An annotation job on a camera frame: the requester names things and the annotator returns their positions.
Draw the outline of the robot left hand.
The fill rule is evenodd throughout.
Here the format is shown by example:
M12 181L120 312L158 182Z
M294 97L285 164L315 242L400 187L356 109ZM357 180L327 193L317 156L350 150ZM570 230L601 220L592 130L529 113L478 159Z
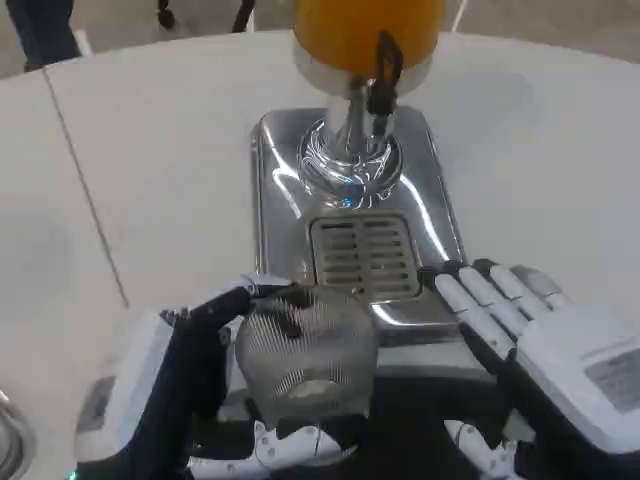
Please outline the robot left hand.
M368 423L377 329L353 295L245 275L145 312L89 388L75 479L270 479L342 461Z

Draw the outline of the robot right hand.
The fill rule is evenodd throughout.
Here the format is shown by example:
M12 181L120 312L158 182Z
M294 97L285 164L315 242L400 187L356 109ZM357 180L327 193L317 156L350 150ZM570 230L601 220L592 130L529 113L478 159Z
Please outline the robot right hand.
M489 259L420 273L495 379L502 439L446 422L484 479L635 479L639 475L639 329L572 301L546 273Z

